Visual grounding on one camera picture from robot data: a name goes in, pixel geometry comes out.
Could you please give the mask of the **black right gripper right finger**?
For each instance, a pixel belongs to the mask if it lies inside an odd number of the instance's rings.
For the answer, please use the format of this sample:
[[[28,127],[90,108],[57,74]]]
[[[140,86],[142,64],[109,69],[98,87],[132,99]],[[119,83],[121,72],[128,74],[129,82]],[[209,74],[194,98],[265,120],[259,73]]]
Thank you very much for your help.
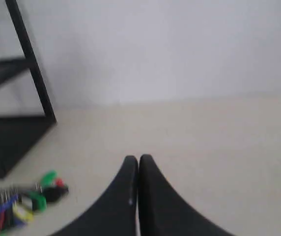
[[[139,164],[139,223],[142,236],[231,236],[190,206],[166,180],[152,155]]]

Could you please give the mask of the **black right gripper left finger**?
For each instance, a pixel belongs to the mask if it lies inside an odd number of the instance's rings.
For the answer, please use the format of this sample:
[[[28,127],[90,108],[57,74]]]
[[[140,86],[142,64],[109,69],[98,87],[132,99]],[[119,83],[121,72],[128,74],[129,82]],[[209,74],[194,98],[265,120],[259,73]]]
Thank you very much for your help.
[[[54,236],[135,236],[139,166],[128,155],[103,194]]]

